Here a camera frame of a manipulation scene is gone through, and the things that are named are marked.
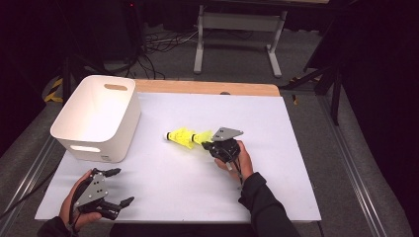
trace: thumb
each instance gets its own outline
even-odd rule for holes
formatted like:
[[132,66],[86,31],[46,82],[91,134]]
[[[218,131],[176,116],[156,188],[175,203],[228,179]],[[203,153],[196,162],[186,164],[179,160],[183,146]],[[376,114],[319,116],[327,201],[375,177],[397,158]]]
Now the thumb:
[[90,213],[82,214],[77,220],[76,230],[79,231],[81,227],[83,227],[84,225],[95,222],[99,220],[100,218],[102,218],[102,215],[99,212],[90,212]]

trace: gray floor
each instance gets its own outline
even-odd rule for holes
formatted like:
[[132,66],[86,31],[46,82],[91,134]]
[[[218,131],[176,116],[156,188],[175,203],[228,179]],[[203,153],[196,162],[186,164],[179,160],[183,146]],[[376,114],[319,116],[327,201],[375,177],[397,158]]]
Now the gray floor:
[[[228,33],[208,35],[205,38],[203,72],[200,75],[193,73],[196,48],[193,41],[168,52],[152,53],[149,57],[155,69],[171,80],[285,85],[291,78],[303,75],[302,68],[321,39],[317,33],[284,31],[277,49],[283,77],[277,79],[272,75],[264,48],[271,37],[265,33],[254,33],[249,39],[240,39]],[[144,59],[141,62],[150,67]],[[130,72],[129,76],[134,78],[146,77],[138,64]],[[310,87],[312,85],[308,83],[297,91],[281,91],[281,94],[285,98],[295,136],[313,183],[324,236],[377,236],[368,224],[359,196],[354,191],[340,146],[328,122],[328,114],[322,110],[321,100],[328,101],[329,97],[317,97],[306,92]],[[293,103],[291,94],[296,94],[297,105]],[[35,157],[42,150],[59,110],[59,103],[47,103],[42,113],[0,159],[0,188],[3,191],[0,209],[5,209],[9,204]],[[382,177],[345,93],[341,97],[339,122],[337,129],[347,142],[386,236],[412,236],[404,211]],[[59,162],[63,153],[62,146],[56,143],[40,180]],[[42,223],[35,221],[34,216],[45,188],[25,202],[19,216],[4,236],[36,235]],[[83,229],[82,236],[107,236],[111,226],[108,223],[95,223]],[[321,236],[317,223],[296,223],[295,226],[301,236]]]

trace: yellow object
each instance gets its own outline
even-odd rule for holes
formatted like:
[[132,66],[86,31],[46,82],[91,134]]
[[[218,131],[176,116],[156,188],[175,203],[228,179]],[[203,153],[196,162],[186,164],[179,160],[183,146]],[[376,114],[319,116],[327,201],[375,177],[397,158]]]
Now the yellow object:
[[167,132],[166,138],[192,149],[194,147],[194,142],[192,141],[193,134],[194,132],[192,130],[187,130],[185,127],[182,127],[172,132]]
[[198,134],[194,134],[192,136],[192,140],[201,145],[201,143],[205,141],[211,142],[210,140],[211,137],[212,137],[212,131],[208,130],[208,131],[204,131]]

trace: white paper sheet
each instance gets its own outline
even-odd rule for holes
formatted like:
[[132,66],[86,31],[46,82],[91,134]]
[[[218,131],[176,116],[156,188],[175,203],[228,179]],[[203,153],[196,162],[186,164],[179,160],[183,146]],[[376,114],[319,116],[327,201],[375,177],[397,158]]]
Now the white paper sheet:
[[105,200],[135,197],[116,222],[249,222],[238,203],[239,184],[197,145],[190,150],[163,139],[185,126],[196,132],[221,126],[244,131],[243,140],[290,220],[320,220],[320,213],[281,97],[139,93],[141,116],[121,163],[77,160],[66,152],[38,209],[36,219],[58,215],[74,183],[88,170],[121,168],[106,180]]

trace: person's left hand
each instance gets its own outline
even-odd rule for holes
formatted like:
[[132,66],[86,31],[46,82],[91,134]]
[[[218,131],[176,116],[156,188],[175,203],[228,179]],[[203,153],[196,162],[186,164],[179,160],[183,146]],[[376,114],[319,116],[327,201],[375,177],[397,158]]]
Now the person's left hand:
[[[68,224],[68,221],[69,221],[68,220],[69,214],[70,214],[70,211],[72,211],[70,210],[71,199],[73,198],[74,192],[76,191],[77,187],[80,185],[82,181],[89,178],[90,173],[92,173],[92,170],[89,170],[74,184],[70,193],[68,194],[68,196],[65,198],[64,202],[62,203],[61,211],[59,212],[59,217],[62,219],[62,222],[64,222],[64,224]],[[76,213],[73,214],[74,219],[72,220],[72,222],[74,222],[77,217],[78,217],[78,220],[76,222],[75,229],[76,231],[80,231],[81,227],[91,222],[99,220],[100,218],[102,218],[102,215],[99,212],[79,213],[78,210],[76,210]]]

